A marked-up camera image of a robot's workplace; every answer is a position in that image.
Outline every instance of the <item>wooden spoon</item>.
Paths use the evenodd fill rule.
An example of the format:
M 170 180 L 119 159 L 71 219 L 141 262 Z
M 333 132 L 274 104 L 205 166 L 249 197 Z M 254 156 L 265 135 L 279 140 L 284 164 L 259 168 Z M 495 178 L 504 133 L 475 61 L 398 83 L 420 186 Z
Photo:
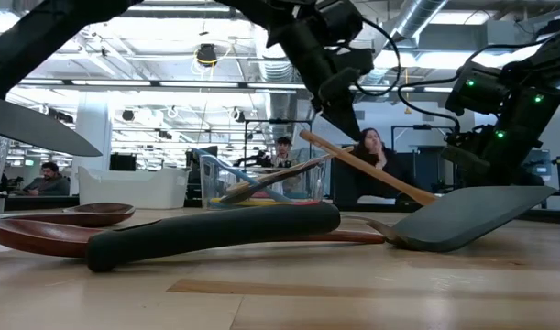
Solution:
M 0 218 L 0 245 L 46 256 L 84 258 L 88 239 L 103 229 L 58 225 L 40 221 Z M 379 233 L 335 230 L 324 235 L 302 236 L 276 242 L 353 242 L 381 244 Z
M 316 147 L 323 149 L 324 151 L 335 155 L 337 158 L 342 160 L 343 162 L 353 166 L 354 168 L 365 172 L 366 174 L 387 183 L 388 185 L 396 188 L 397 190 L 401 191 L 402 193 L 407 194 L 410 196 L 414 201 L 416 201 L 420 205 L 429 205 L 436 202 L 437 197 L 429 192 L 425 192 L 421 189 L 416 187 L 412 187 L 410 184 L 400 181 L 393 176 L 389 175 L 388 173 L 384 172 L 383 170 L 378 170 L 374 166 L 369 165 L 365 161 L 344 152 L 342 149 L 333 146 L 330 142 L 322 139 L 321 137 L 316 136 L 315 134 L 303 130 L 300 132 L 300 137 L 305 139 L 306 141 L 312 143 Z

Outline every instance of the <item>exposed pipe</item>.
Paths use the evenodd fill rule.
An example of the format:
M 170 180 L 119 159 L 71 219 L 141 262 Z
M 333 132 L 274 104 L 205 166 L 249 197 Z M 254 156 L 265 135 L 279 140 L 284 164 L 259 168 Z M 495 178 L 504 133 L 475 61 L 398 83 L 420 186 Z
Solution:
M 428 23 L 443 9 L 448 0 L 406 0 L 401 5 L 400 13 L 394 17 L 396 24 L 392 32 L 403 38 L 411 39 L 417 37 L 426 28 Z M 386 41 L 380 44 L 381 47 L 386 45 Z M 383 77 L 389 70 L 377 68 L 372 70 L 361 82 L 363 85 L 376 85 L 381 83 Z M 360 95 L 356 98 L 356 102 L 360 102 L 363 98 Z
M 395 30 L 402 37 L 417 37 L 428 23 L 443 9 L 448 0 L 406 0 L 396 17 Z
M 256 53 L 258 58 L 271 60 L 258 64 L 261 78 L 270 83 L 290 83 L 294 80 L 294 69 L 287 60 L 286 54 L 280 45 L 266 48 L 267 32 L 262 28 L 255 27 L 256 34 Z M 292 104 L 292 94 L 271 93 L 269 97 L 269 118 L 268 119 L 293 119 L 296 115 L 295 106 Z M 288 126 L 288 132 L 277 126 L 271 126 L 272 138 L 279 138 L 280 135 L 293 132 L 293 125 Z

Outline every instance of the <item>white pillar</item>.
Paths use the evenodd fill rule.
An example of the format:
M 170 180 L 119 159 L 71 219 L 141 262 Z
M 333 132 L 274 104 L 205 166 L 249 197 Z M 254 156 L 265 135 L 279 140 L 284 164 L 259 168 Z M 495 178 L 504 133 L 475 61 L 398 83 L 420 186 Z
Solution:
M 74 157 L 71 164 L 70 194 L 79 192 L 78 167 L 108 171 L 111 159 L 113 115 L 109 104 L 109 92 L 80 92 L 76 133 L 88 140 L 103 154 L 101 157 Z

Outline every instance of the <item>man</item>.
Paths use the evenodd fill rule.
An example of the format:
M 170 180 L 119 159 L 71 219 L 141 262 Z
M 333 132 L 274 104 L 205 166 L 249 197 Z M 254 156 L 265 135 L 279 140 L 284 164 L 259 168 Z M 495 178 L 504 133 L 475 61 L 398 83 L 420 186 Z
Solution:
M 291 141 L 288 137 L 280 137 L 276 140 L 276 155 L 271 157 L 271 165 L 274 168 L 288 169 L 298 164 L 295 158 L 290 156 Z M 295 193 L 298 190 L 300 176 L 295 176 L 280 182 L 280 186 L 274 185 L 278 193 Z
M 70 182 L 60 174 L 58 165 L 47 162 L 41 165 L 43 178 L 36 178 L 21 194 L 28 196 L 69 196 Z
M 274 168 L 290 168 L 296 165 L 295 159 L 290 159 L 291 141 L 288 137 L 280 137 L 276 140 L 276 155 L 271 157 Z

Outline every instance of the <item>person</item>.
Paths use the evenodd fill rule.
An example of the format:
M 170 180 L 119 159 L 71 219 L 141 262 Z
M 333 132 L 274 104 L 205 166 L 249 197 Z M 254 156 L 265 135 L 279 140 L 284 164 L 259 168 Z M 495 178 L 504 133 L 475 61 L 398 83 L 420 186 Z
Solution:
M 272 167 L 288 169 L 296 165 L 296 160 L 290 158 L 290 149 L 290 138 L 279 137 L 276 140 L 276 155 L 271 157 Z
M 402 182 L 413 186 L 416 185 L 410 171 L 403 166 L 395 151 L 384 146 L 375 128 L 367 128 L 361 132 L 361 139 L 355 147 L 353 154 L 366 163 L 375 166 L 376 169 L 385 171 Z M 396 198 L 400 194 L 400 191 L 397 189 L 360 170 L 355 170 L 355 174 L 357 198 L 361 196 Z
M 271 158 L 266 157 L 269 167 L 288 169 L 297 165 L 298 161 L 290 155 L 291 140 L 289 137 L 279 137 L 276 140 L 276 154 Z M 272 186 L 272 189 L 278 193 L 295 193 L 298 190 L 300 176 L 288 178 L 282 182 L 278 182 Z
M 28 196 L 68 196 L 70 182 L 60 174 L 60 168 L 54 162 L 41 165 L 42 178 L 36 178 L 21 194 Z
M 7 190 L 8 190 L 8 178 L 6 177 L 6 174 L 3 172 L 3 176 L 1 177 L 1 182 L 0 182 L 0 193 L 6 192 Z

